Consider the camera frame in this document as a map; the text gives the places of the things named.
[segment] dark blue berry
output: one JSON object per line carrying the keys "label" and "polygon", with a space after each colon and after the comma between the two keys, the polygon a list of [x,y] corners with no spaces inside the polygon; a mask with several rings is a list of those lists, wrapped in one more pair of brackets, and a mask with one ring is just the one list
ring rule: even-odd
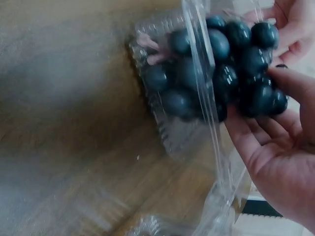
{"label": "dark blue berry", "polygon": [[255,118],[270,114],[274,103],[274,92],[271,86],[262,85],[242,91],[239,110],[242,115]]}
{"label": "dark blue berry", "polygon": [[168,71],[166,64],[157,64],[149,66],[144,73],[144,82],[147,89],[162,92],[166,90],[172,81],[175,80],[175,74]]}
{"label": "dark blue berry", "polygon": [[242,69],[249,76],[264,73],[268,69],[269,62],[265,51],[258,47],[245,49],[241,58]]}
{"label": "dark blue berry", "polygon": [[242,21],[231,21],[227,23],[225,35],[231,47],[236,51],[242,50],[251,44],[251,29]]}
{"label": "dark blue berry", "polygon": [[209,29],[217,29],[220,31],[224,31],[224,27],[226,25],[225,19],[220,15],[207,18],[206,23]]}
{"label": "dark blue berry", "polygon": [[176,54],[181,56],[191,55],[187,29],[172,32],[169,36],[169,46]]}
{"label": "dark blue berry", "polygon": [[235,69],[230,65],[220,65],[216,68],[213,79],[215,95],[224,103],[237,99],[239,81]]}
{"label": "dark blue berry", "polygon": [[171,116],[188,116],[194,108],[190,94],[182,89],[170,89],[162,93],[161,101],[164,111]]}
{"label": "dark blue berry", "polygon": [[257,23],[252,27],[252,42],[264,49],[275,49],[279,45],[279,31],[270,23]]}
{"label": "dark blue berry", "polygon": [[230,53],[230,44],[225,35],[217,29],[208,30],[208,34],[215,60],[226,60]]}
{"label": "dark blue berry", "polygon": [[283,113],[288,106],[288,98],[280,90],[274,91],[274,101],[269,115],[276,116]]}
{"label": "dark blue berry", "polygon": [[176,66],[177,83],[197,92],[197,80],[192,58],[180,59]]}

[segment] finger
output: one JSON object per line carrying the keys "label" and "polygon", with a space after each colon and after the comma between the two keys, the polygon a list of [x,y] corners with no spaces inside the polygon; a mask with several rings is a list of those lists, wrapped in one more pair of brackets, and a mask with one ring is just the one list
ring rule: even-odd
{"label": "finger", "polygon": [[289,46],[289,50],[279,58],[284,64],[294,64],[309,52],[313,44],[313,38],[297,41]]}
{"label": "finger", "polygon": [[271,66],[276,66],[276,65],[280,65],[280,64],[284,64],[284,62],[279,57],[275,57],[272,59]]}
{"label": "finger", "polygon": [[270,142],[271,137],[269,134],[264,131],[255,119],[246,119],[245,120],[248,127],[251,129],[252,134],[254,134],[255,138],[258,140],[260,145],[265,145]]}
{"label": "finger", "polygon": [[275,120],[269,117],[261,117],[257,119],[257,122],[272,139],[279,137],[289,138],[289,133]]}
{"label": "finger", "polygon": [[278,87],[300,104],[307,97],[307,93],[315,91],[315,80],[312,77],[300,74],[290,69],[270,67],[269,75],[275,80]]}
{"label": "finger", "polygon": [[256,22],[257,20],[268,20],[270,18],[275,18],[275,9],[274,7],[263,8],[261,10],[253,10],[246,13],[243,17],[251,22]]}
{"label": "finger", "polygon": [[261,148],[258,140],[255,138],[251,129],[245,120],[238,114],[228,115],[225,121],[226,129],[242,157],[245,165],[247,165],[256,150]]}
{"label": "finger", "polygon": [[288,109],[281,115],[273,117],[273,119],[278,122],[294,139],[299,137],[303,131],[300,115],[295,111]]}
{"label": "finger", "polygon": [[279,48],[286,48],[305,37],[305,30],[298,22],[290,22],[279,30]]}

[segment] black object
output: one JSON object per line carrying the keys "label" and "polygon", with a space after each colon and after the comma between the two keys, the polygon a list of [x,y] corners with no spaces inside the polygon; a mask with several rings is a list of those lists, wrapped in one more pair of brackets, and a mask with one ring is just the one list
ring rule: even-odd
{"label": "black object", "polygon": [[225,104],[216,101],[217,113],[218,113],[218,120],[219,122],[223,122],[227,118],[227,107]]}
{"label": "black object", "polygon": [[197,92],[196,74],[192,58],[180,59],[176,66],[177,83]]}
{"label": "black object", "polygon": [[147,88],[156,92],[166,90],[175,81],[170,66],[168,63],[149,66],[144,73]]}
{"label": "black object", "polygon": [[288,106],[288,98],[280,90],[274,91],[274,102],[269,115],[276,116],[283,113]]}
{"label": "black object", "polygon": [[206,19],[207,27],[209,29],[217,29],[224,32],[226,25],[225,19],[222,16],[216,15]]}
{"label": "black object", "polygon": [[271,86],[255,86],[242,91],[239,110],[242,115],[254,118],[268,115],[274,103],[274,91]]}
{"label": "black object", "polygon": [[170,89],[161,95],[162,106],[171,116],[189,117],[193,111],[190,94],[183,89]]}
{"label": "black object", "polygon": [[248,25],[242,21],[231,21],[225,26],[225,35],[236,50],[242,50],[251,44],[252,32]]}
{"label": "black object", "polygon": [[268,86],[272,87],[273,89],[276,88],[275,82],[273,81],[273,79],[269,75],[263,75],[262,76],[261,84],[262,85],[268,85]]}
{"label": "black object", "polygon": [[276,49],[279,45],[279,31],[268,22],[257,23],[252,27],[252,42],[264,49]]}
{"label": "black object", "polygon": [[235,69],[230,65],[218,66],[212,79],[214,93],[224,103],[237,99],[239,81]]}
{"label": "black object", "polygon": [[276,67],[288,69],[288,67],[285,64],[276,65]]}
{"label": "black object", "polygon": [[190,123],[190,122],[194,121],[196,118],[197,118],[197,116],[196,116],[196,112],[194,110],[190,110],[189,113],[187,113],[183,116],[180,116],[181,121],[184,123]]}
{"label": "black object", "polygon": [[[217,107],[217,115],[219,123],[223,122],[227,118],[227,107],[224,103],[216,101],[216,107]],[[198,112],[198,117],[200,121],[205,122],[205,118],[202,113],[202,109]]]}
{"label": "black object", "polygon": [[265,57],[267,59],[267,63],[269,65],[271,65],[272,60],[273,60],[273,50],[267,49],[267,50],[264,51],[264,53],[265,53]]}
{"label": "black object", "polygon": [[269,62],[266,52],[258,47],[245,49],[241,59],[243,71],[253,77],[265,72],[268,69]]}
{"label": "black object", "polygon": [[215,60],[226,60],[230,53],[230,44],[225,35],[217,29],[208,30],[208,34]]}
{"label": "black object", "polygon": [[266,201],[247,200],[242,213],[248,215],[283,217]]}
{"label": "black object", "polygon": [[191,55],[190,42],[187,29],[174,31],[169,36],[171,50],[181,56]]}

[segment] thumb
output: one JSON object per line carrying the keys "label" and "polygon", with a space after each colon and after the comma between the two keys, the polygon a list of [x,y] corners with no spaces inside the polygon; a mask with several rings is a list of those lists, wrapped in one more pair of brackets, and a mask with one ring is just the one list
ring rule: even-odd
{"label": "thumb", "polygon": [[310,94],[315,94],[315,79],[290,69],[270,67],[268,74],[280,90],[300,104]]}

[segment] white surface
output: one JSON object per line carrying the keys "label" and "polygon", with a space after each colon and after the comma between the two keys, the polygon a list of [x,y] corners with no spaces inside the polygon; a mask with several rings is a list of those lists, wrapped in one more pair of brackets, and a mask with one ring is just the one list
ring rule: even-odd
{"label": "white surface", "polygon": [[307,236],[303,226],[280,217],[241,214],[233,230],[243,236]]}

